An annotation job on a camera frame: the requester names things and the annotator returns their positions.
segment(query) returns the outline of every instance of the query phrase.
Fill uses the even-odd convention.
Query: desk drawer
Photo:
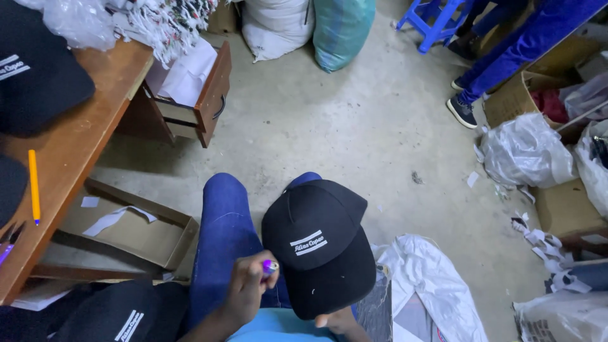
[[[225,41],[218,50],[218,56],[194,107],[180,105],[171,99],[155,97],[146,82],[143,82],[123,118],[123,121],[132,123],[129,132],[125,129],[117,129],[117,131],[165,142],[174,142],[175,136],[185,136],[199,139],[202,146],[207,148],[213,137],[215,125],[226,107],[231,70],[230,45]],[[153,125],[150,124],[152,120],[150,112],[155,116]]]

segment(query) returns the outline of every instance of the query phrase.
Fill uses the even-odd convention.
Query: drawer handle
[[[222,95],[222,108],[220,108],[219,111],[213,115],[212,120],[217,119],[219,117],[219,115],[224,111],[225,107],[226,107],[226,97]]]

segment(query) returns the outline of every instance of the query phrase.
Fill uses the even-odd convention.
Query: white stripe embroidery
[[[1,61],[0,61],[0,66],[4,66],[5,64],[9,64],[10,62],[12,62],[12,61],[16,61],[16,60],[18,60],[18,59],[19,59],[19,56],[17,56],[17,55],[12,55],[12,56],[11,56],[11,57],[9,57],[9,58],[5,58],[5,59],[1,60]]]
[[[139,321],[142,320],[142,317],[143,317],[143,313],[141,315],[139,315],[139,317],[137,317],[137,321],[135,322],[135,324],[133,324],[133,328],[129,332],[129,335],[126,337],[125,342],[129,342],[129,340],[131,339],[131,336],[133,335],[133,333],[135,332],[135,329],[137,328],[137,325],[139,324]]]
[[[316,245],[315,247],[311,247],[311,248],[308,248],[307,250],[295,252],[295,255],[301,256],[302,254],[306,254],[308,252],[312,252],[312,251],[316,250],[317,248],[319,248],[321,246],[325,246],[326,244],[327,244],[327,241],[323,241],[320,244]]]
[[[13,70],[13,71],[11,71],[11,72],[8,72],[8,73],[6,73],[6,74],[4,74],[4,75],[0,76],[0,81],[1,81],[1,80],[4,80],[4,79],[7,79],[7,78],[9,78],[9,77],[11,77],[11,76],[13,76],[13,75],[20,74],[20,73],[22,73],[22,72],[24,72],[24,71],[26,71],[26,70],[29,70],[29,69],[30,69],[30,67],[26,65],[26,66],[24,66],[23,68],[19,68],[19,69],[17,69],[17,70]]]
[[[290,245],[290,246],[299,245],[299,244],[301,244],[302,242],[306,242],[306,241],[308,241],[308,240],[312,240],[312,239],[313,239],[313,237],[317,237],[317,236],[319,236],[319,235],[321,235],[321,234],[323,234],[323,232],[321,232],[320,230],[318,230],[318,231],[316,231],[316,232],[312,233],[310,236],[305,237],[305,238],[304,238],[304,239],[302,239],[302,240],[293,241],[293,242],[289,243],[289,245]]]
[[[114,339],[114,341],[118,341],[118,339],[122,336],[122,334],[125,333],[126,328],[129,326],[129,324],[131,324],[131,320],[133,319],[133,316],[135,316],[135,310],[131,311],[131,316],[129,316],[129,319],[125,322],[125,325],[122,326],[122,329],[120,330],[118,335],[116,335],[116,338]]]

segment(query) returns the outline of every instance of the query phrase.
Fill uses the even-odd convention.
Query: plastic bag
[[[254,63],[273,60],[302,47],[313,35],[314,8],[309,0],[247,0],[243,36]]]
[[[528,113],[489,130],[482,138],[484,167],[506,186],[551,187],[578,177],[572,154],[541,113]]]
[[[42,11],[46,0],[15,0],[15,2],[29,9]]]
[[[583,115],[588,110],[608,100],[608,71],[592,78],[582,85],[573,85],[559,90],[559,100],[566,107],[570,120]],[[581,120],[587,124],[592,120],[608,118],[608,105],[589,114]]]
[[[361,51],[376,15],[375,0],[313,0],[314,58],[326,72],[344,68]]]
[[[608,120],[590,123],[581,134],[576,147],[576,165],[585,184],[587,196],[600,215],[608,217],[608,170],[598,158],[591,159],[591,138],[605,136]]]
[[[406,234],[391,245],[372,245],[371,250],[376,262],[389,269],[394,321],[416,293],[441,341],[488,342],[469,287],[437,247],[424,237]],[[393,341],[420,341],[398,321],[393,324]]]
[[[524,341],[608,342],[608,292],[560,291],[513,308]]]
[[[77,49],[105,51],[116,42],[112,17],[100,0],[49,0],[44,4],[43,21]]]

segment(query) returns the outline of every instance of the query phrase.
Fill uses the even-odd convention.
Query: light blue shirt
[[[302,321],[291,309],[260,309],[253,321],[238,329],[230,342],[335,342],[327,328],[317,328],[314,321]]]

